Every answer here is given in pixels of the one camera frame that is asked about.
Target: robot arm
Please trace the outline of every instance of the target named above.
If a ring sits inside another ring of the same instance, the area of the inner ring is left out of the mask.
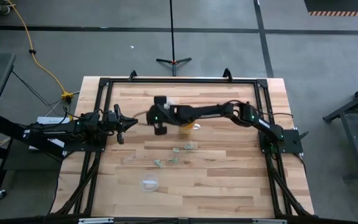
[[[197,119],[218,117],[229,118],[239,126],[253,126],[265,133],[271,141],[283,140],[283,128],[261,118],[258,111],[249,102],[233,100],[221,105],[194,108],[188,105],[168,105],[166,96],[155,96],[154,105],[146,115],[147,124],[154,125],[156,135],[167,133],[167,127],[163,127],[163,123],[186,126]]]
[[[106,136],[116,133],[117,142],[124,144],[122,133],[137,124],[138,120],[122,115],[119,105],[114,105],[114,112],[105,112],[105,120],[99,120],[99,111],[81,114],[78,119],[64,124],[31,124],[26,127],[23,138],[35,135],[38,138],[59,139],[65,143],[66,151],[95,151],[101,147]]]

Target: butcher block tabletop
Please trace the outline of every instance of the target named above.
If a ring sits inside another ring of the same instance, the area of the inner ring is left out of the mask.
[[[99,79],[84,77],[77,116],[94,110]],[[284,80],[267,81],[273,112],[291,113]],[[132,117],[147,111],[156,95],[167,95],[180,105],[207,106],[241,100],[256,106],[254,87],[248,84],[115,83],[110,109],[117,103],[123,115]],[[293,128],[291,116],[274,118],[284,129]],[[108,137],[99,166],[93,217],[274,217],[266,161],[255,128],[236,126],[227,118],[212,118],[197,120],[201,126],[198,130],[183,132],[167,125],[166,135],[155,136],[152,126],[141,125],[146,123],[145,115],[138,119],[140,124],[123,134],[125,144],[118,144],[115,136]],[[186,144],[193,148],[184,149]],[[84,152],[74,152],[63,161],[52,212],[61,208],[78,186],[83,157]],[[168,161],[175,157],[177,163]],[[313,213],[302,163],[292,154],[282,157],[289,189]],[[154,164],[157,159],[164,163],[162,168]],[[159,187],[154,192],[143,192],[140,183],[149,172],[157,174]],[[284,212],[282,192],[277,189]],[[87,194],[88,189],[81,208],[85,207]]]

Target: yellow extension cord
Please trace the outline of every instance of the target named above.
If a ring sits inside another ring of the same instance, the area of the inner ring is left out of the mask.
[[[30,42],[30,47],[31,47],[31,50],[34,50],[33,46],[32,46],[32,41],[31,41],[31,37],[30,37],[30,33],[29,33],[29,30],[27,29],[27,26],[25,25],[25,22],[22,18],[22,16],[19,14],[19,12],[16,10],[16,7],[15,5],[13,5],[13,3],[11,2],[11,0],[7,0],[9,2],[9,4],[12,6],[13,10],[15,10],[17,16],[19,16],[19,19],[22,21],[23,23],[23,26],[24,26],[24,29],[25,29],[25,33],[27,34],[27,37],[29,38],[29,42]],[[63,91],[63,94],[62,94],[62,99],[67,99],[67,98],[72,98],[73,97],[73,93],[69,93],[67,92],[63,85],[60,83],[60,81],[56,78],[55,75],[52,74],[52,72],[48,71],[46,68],[44,68],[42,65],[40,65],[35,57],[35,54],[34,53],[31,53],[31,56],[32,58],[34,59],[34,62],[35,64],[38,65],[38,67],[40,67],[42,70],[44,70],[45,72],[47,72],[51,77],[53,77],[56,82],[60,85],[60,88],[62,89]]]

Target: tripod base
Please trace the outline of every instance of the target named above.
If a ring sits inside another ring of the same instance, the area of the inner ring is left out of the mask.
[[[156,61],[158,62],[165,62],[165,63],[168,63],[172,66],[172,76],[176,76],[177,75],[177,65],[180,63],[180,62],[189,62],[191,61],[191,58],[184,58],[184,59],[180,59],[180,60],[165,60],[165,59],[159,59],[157,58]]]

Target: gray concrete floor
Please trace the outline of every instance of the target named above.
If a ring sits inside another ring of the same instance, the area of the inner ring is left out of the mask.
[[[17,0],[28,24],[51,26],[169,27],[168,1]],[[175,26],[195,28],[257,27],[252,0],[174,0]],[[310,17],[303,1],[260,0],[267,29],[358,30],[358,17]],[[0,24],[19,24],[14,13]],[[39,61],[69,91],[80,89],[85,75],[170,76],[155,58],[171,57],[168,33],[31,32]],[[179,76],[219,77],[228,67],[235,77],[266,77],[258,34],[177,33],[177,58],[193,61]],[[310,131],[304,138],[305,162],[314,209],[325,218],[358,221],[358,181],[342,176],[357,169],[338,121],[324,115],[343,105],[358,90],[358,35],[268,35],[275,77],[284,78],[295,124]],[[48,101],[60,89],[39,70],[28,53],[23,31],[0,31],[0,52],[17,54],[15,71]],[[31,123],[49,108],[11,77],[0,100],[0,114]],[[46,214],[55,193],[57,172],[8,172],[0,201],[0,218]]]

